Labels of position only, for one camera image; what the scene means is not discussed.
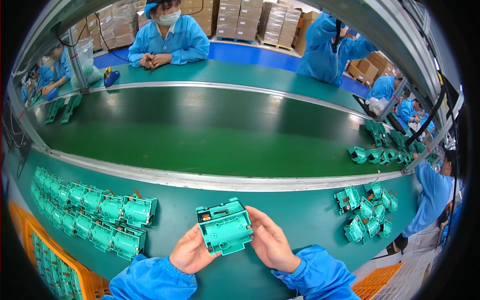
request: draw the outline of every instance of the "wooden pallet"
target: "wooden pallet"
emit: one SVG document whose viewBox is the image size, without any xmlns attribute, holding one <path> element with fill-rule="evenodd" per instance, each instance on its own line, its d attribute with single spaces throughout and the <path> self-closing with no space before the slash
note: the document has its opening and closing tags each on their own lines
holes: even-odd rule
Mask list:
<svg viewBox="0 0 480 300">
<path fill-rule="evenodd" d="M 217 41 L 227 41 L 227 42 L 235 42 L 235 43 L 247 43 L 247 44 L 252 44 L 253 41 L 249 41 L 247 39 L 241 39 L 241 38 L 231 38 L 231 37 L 223 37 L 223 36 L 217 36 L 216 38 Z"/>
<path fill-rule="evenodd" d="M 273 43 L 265 42 L 259 35 L 257 35 L 257 39 L 258 39 L 258 41 L 260 42 L 260 45 L 267 44 L 267 45 L 275 46 L 275 48 L 277 48 L 277 49 L 282 48 L 282 49 L 286 49 L 286 50 L 288 50 L 288 51 L 290 51 L 290 52 L 293 52 L 293 48 L 292 48 L 292 47 L 285 47 L 285 46 L 282 46 L 282 45 L 279 45 L 279 44 L 273 44 Z"/>
</svg>

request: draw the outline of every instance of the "woman's hands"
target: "woman's hands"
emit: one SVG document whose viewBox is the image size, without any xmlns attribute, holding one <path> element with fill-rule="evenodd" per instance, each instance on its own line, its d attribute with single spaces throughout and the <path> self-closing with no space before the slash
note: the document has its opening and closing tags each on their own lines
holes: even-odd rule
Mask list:
<svg viewBox="0 0 480 300">
<path fill-rule="evenodd" d="M 198 224 L 195 224 L 177 242 L 170 254 L 170 263 L 183 273 L 193 274 L 205 268 L 221 254 L 219 252 L 210 255 L 205 246 L 200 228 Z"/>
<path fill-rule="evenodd" d="M 251 245 L 260 260 L 269 268 L 293 273 L 301 259 L 292 253 L 282 228 L 258 209 L 251 206 L 246 206 L 245 209 L 255 235 Z"/>
</svg>

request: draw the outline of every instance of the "conveyor belt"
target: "conveyor belt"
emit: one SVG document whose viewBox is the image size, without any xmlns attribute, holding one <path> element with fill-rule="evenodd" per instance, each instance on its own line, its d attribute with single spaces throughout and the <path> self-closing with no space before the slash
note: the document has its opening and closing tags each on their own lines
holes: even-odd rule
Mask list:
<svg viewBox="0 0 480 300">
<path fill-rule="evenodd" d="M 50 105 L 27 112 L 47 145 L 118 164 L 247 177 L 402 169 L 351 161 L 347 148 L 373 145 L 360 117 L 289 98 L 202 87 L 129 88 L 86 94 L 69 123 L 60 123 L 61 109 L 45 125 Z"/>
</svg>

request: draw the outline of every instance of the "green workbench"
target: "green workbench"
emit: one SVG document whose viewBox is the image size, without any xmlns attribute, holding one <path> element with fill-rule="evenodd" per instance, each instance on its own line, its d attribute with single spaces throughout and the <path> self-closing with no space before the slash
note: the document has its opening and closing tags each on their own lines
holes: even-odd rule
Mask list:
<svg viewBox="0 0 480 300">
<path fill-rule="evenodd" d="M 120 72 L 115 84 L 131 84 L 155 81 L 195 81 L 255 86 L 276 91 L 309 96 L 336 103 L 362 114 L 365 111 L 353 98 L 353 94 L 340 87 L 320 82 L 312 77 L 283 69 L 224 60 L 201 60 L 185 65 L 164 65 L 154 70 L 133 68 L 127 64 L 112 67 Z M 102 87 L 103 80 L 91 85 Z M 70 82 L 59 88 L 59 96 L 73 92 Z M 41 97 L 37 103 L 44 102 Z"/>
<path fill-rule="evenodd" d="M 18 151 L 8 153 L 6 165 L 16 174 Z M 177 188 L 112 177 L 69 165 L 57 159 L 30 151 L 25 167 L 16 184 L 35 218 L 52 238 L 70 255 L 106 279 L 112 279 L 130 262 L 119 258 L 114 252 L 101 252 L 94 245 L 77 236 L 68 236 L 53 227 L 52 223 L 38 212 L 29 188 L 36 167 L 47 168 L 52 174 L 65 180 L 79 180 L 99 188 L 111 189 L 115 194 L 129 194 L 137 189 L 144 197 L 159 199 L 156 218 L 147 228 L 145 254 L 148 257 L 163 257 L 170 254 L 177 240 L 196 222 L 195 208 L 214 206 L 238 197 L 244 205 L 254 206 L 267 213 L 283 229 L 292 249 L 312 244 L 325 247 L 335 258 L 342 260 L 350 271 L 362 266 L 384 249 L 413 219 L 417 208 L 418 191 L 415 176 L 382 181 L 382 187 L 398 192 L 398 210 L 386 213 L 393 216 L 393 230 L 388 239 L 375 237 L 366 244 L 348 242 L 343 226 L 348 215 L 338 215 L 338 204 L 333 194 L 341 189 L 302 192 L 221 192 Z M 357 186 L 360 195 L 365 190 Z M 270 274 L 250 245 L 240 252 L 220 256 L 204 270 L 196 274 L 198 289 L 193 299 L 210 299 L 211 291 L 228 295 L 230 299 L 288 299 L 295 291 Z"/>
</svg>

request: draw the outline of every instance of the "woman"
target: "woman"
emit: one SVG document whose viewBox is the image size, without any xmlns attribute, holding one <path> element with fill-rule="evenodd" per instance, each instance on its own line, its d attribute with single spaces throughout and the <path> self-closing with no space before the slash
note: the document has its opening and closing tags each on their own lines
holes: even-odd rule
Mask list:
<svg viewBox="0 0 480 300">
<path fill-rule="evenodd" d="M 44 86 L 42 95 L 48 94 L 56 87 L 60 87 L 70 80 L 69 56 L 67 48 L 62 44 L 53 48 L 48 54 L 53 61 L 52 82 Z"/>
<path fill-rule="evenodd" d="M 195 19 L 180 15 L 180 0 L 148 0 L 144 11 L 154 22 L 138 31 L 129 48 L 129 65 L 155 69 L 207 57 L 210 42 Z"/>
</svg>

